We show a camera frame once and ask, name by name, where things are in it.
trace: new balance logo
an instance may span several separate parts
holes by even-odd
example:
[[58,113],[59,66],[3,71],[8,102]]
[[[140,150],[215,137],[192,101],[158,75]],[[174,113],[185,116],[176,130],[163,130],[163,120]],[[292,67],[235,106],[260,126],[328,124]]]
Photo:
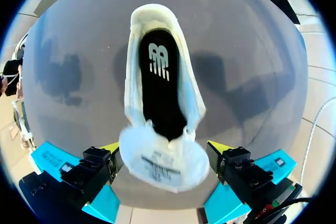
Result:
[[153,60],[153,63],[149,64],[149,69],[154,74],[158,74],[162,78],[169,81],[169,72],[165,69],[168,67],[168,52],[164,46],[157,46],[154,43],[150,43],[148,46],[149,58]]

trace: person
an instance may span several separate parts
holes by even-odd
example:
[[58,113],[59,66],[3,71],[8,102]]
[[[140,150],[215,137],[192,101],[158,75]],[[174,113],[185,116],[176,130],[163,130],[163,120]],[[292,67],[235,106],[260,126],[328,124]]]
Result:
[[0,77],[0,97],[3,93],[5,93],[6,96],[16,94],[18,99],[23,97],[22,63],[23,58],[10,60],[6,63],[3,75]]

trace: yellow piece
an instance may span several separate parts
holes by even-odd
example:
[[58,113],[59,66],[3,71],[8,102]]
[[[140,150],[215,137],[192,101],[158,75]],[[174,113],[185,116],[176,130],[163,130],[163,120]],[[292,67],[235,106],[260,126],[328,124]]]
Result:
[[103,147],[100,147],[100,149],[105,149],[110,151],[111,153],[114,152],[117,148],[119,147],[119,142],[113,143],[113,144],[108,144]]
[[214,141],[208,141],[208,142],[211,143],[220,153],[223,153],[223,151],[226,151],[227,149],[234,149],[234,147],[230,147],[225,144],[219,144]]

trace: shoe tongue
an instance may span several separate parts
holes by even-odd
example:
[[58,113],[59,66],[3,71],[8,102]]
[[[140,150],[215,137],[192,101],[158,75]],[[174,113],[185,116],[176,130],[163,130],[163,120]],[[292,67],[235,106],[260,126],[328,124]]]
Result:
[[155,187],[189,190],[205,179],[209,167],[206,153],[190,135],[169,142],[150,125],[127,127],[119,137],[121,158],[130,174]]

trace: sneaker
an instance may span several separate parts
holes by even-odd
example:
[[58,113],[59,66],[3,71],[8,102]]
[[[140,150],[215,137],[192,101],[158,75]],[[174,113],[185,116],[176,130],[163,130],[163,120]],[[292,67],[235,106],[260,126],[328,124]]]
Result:
[[[144,5],[132,13],[124,106],[133,128],[128,127],[121,133],[119,144],[121,157],[130,173],[171,191],[190,189],[206,178],[208,157],[195,142],[195,130],[206,109],[182,30],[175,15],[165,6]],[[161,159],[155,161],[153,156],[158,159],[158,155],[174,160],[172,167]],[[181,180],[171,182],[171,185],[149,178],[148,172],[144,175],[149,169],[148,164],[165,172],[170,169],[181,173],[186,169],[186,159],[194,155],[202,158],[193,159],[193,164],[189,165],[194,166],[197,160],[196,163],[204,167],[198,171],[194,183],[186,183],[189,179],[185,172],[180,174]]]
[[151,120],[169,141],[186,126],[196,130],[204,117],[185,38],[175,15],[163,5],[144,5],[132,13],[124,106],[132,125]]

